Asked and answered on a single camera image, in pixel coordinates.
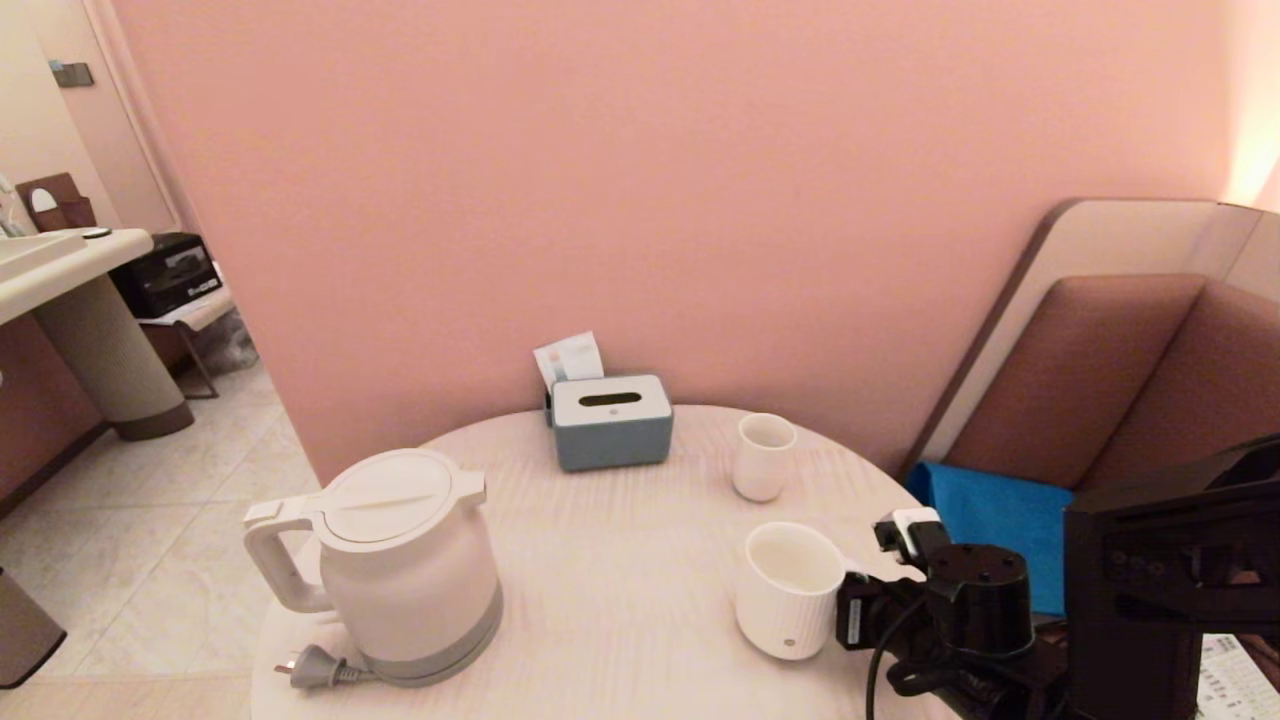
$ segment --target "white electric kettle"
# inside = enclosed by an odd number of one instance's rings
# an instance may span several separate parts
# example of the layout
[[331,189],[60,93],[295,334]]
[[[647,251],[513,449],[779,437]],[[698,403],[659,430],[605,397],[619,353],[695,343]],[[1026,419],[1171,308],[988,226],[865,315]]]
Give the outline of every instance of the white electric kettle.
[[[337,610],[370,671],[426,685],[479,657],[502,620],[484,500],[484,473],[430,450],[394,450],[315,495],[255,505],[244,547],[282,605]],[[320,539],[323,587],[302,579],[280,542],[298,529]]]

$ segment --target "kettle lid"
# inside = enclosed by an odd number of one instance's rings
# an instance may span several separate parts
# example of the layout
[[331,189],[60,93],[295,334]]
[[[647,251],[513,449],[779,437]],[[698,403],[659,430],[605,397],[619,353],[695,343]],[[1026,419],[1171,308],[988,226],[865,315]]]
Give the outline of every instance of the kettle lid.
[[448,514],[457,473],[448,457],[429,450],[383,452],[338,475],[312,510],[344,541],[388,541]]

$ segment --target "white mug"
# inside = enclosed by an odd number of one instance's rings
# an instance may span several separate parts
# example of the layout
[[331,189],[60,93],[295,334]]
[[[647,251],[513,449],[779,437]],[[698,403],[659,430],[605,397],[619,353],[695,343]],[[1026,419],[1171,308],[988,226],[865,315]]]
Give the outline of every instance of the white mug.
[[755,502],[773,500],[795,468],[795,425],[777,415],[755,413],[737,423],[737,437],[733,489]]
[[737,626],[780,660],[818,655],[836,630],[836,591],[856,571],[827,536],[799,523],[765,523],[746,537],[733,601]]

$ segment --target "blue cloth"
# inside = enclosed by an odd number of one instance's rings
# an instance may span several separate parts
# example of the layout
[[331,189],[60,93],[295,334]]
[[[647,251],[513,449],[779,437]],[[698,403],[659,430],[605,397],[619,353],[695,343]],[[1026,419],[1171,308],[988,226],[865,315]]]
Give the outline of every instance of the blue cloth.
[[1071,491],[977,470],[920,462],[906,489],[938,511],[952,542],[998,544],[1027,559],[1032,610],[1065,615],[1062,510]]

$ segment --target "gray tissue box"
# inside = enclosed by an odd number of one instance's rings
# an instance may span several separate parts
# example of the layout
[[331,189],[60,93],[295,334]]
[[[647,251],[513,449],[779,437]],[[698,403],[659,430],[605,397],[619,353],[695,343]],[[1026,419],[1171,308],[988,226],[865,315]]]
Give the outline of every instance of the gray tissue box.
[[675,415],[658,375],[562,380],[547,407],[556,455],[570,473],[662,462]]

